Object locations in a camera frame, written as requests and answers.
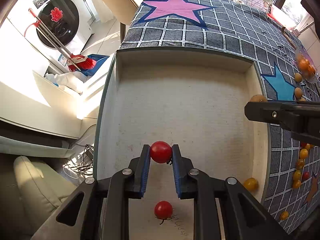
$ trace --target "white wall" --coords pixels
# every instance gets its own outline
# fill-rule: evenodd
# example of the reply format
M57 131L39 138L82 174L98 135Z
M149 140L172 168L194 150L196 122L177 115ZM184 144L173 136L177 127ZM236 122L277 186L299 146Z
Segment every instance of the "white wall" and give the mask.
M298 39L306 48L308 54L313 60L315 67L320 73L320 40L316 34L315 25L313 24L303 31Z
M0 28L0 41L0 120L78 138L77 100L43 78L49 61L8 19Z

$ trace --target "plastic bag of oranges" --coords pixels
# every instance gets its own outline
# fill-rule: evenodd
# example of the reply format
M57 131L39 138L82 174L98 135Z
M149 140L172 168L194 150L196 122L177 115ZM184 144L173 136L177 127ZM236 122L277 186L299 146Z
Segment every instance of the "plastic bag of oranges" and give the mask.
M309 83L316 83L318 80L318 71L314 67L313 61L308 53L303 48L296 49L295 59L302 76Z

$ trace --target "silver bolt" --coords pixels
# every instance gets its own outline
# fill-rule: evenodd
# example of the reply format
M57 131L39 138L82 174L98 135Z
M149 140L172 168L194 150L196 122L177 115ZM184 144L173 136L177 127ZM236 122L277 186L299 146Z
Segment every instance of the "silver bolt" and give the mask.
M191 169L191 170L189 171L189 173L190 173L191 175L198 175L198 174L199 174L199 170L198 170L198 169Z
M92 184L92 183L94 183L94 177L88 177L88 178L86 178L86 179L84 180L84 182L85 182L86 184Z
M130 175L131 173L132 173L132 170L129 169L129 168L126 168L126 169L122 170L122 174L124 174L124 175Z
M234 184L237 183L237 180L235 178L233 178L233 177L230 177L230 178L227 179L227 182L229 184L231 184L231 185L234 185Z

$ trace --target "broom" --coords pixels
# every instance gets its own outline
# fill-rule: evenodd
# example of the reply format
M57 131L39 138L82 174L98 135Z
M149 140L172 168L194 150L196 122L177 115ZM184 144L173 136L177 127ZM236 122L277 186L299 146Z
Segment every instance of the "broom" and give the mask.
M59 39L49 30L49 28L43 23L43 21L33 12L31 8L29 8L29 12L32 14L34 18L36 18L38 24L43 28L44 31L46 31L53 40L58 43L58 45L64 49L66 54L70 56L70 59L72 62L70 62L70 59L68 60L68 68L70 71L74 72L76 71L76 68L74 65L78 66L80 70L87 70L92 69L96 65L96 61L82 55L73 55L60 41ZM52 21L58 22L62 18L62 11L60 11L57 7L54 8L54 10L51 10L51 16Z

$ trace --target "star pattern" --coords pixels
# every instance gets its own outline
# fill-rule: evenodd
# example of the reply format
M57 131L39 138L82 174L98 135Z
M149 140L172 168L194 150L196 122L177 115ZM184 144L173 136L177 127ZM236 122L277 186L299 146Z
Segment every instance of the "star pattern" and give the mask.
M215 8L214 6L202 5L187 0L145 0L142 5L150 7L151 10L136 24L175 15L204 29L207 29L207 26L198 12Z
M292 101L295 86L284 79L279 67L275 62L274 67L274 75L262 74L261 76L263 76L263 78L270 84L270 86L276 92L277 100Z
M319 189L318 188L319 175L320 175L320 171L318 171L317 176L315 176L315 174L312 175L310 191L309 191L303 204L307 203L309 205L311 203L313 196L317 193L317 191Z

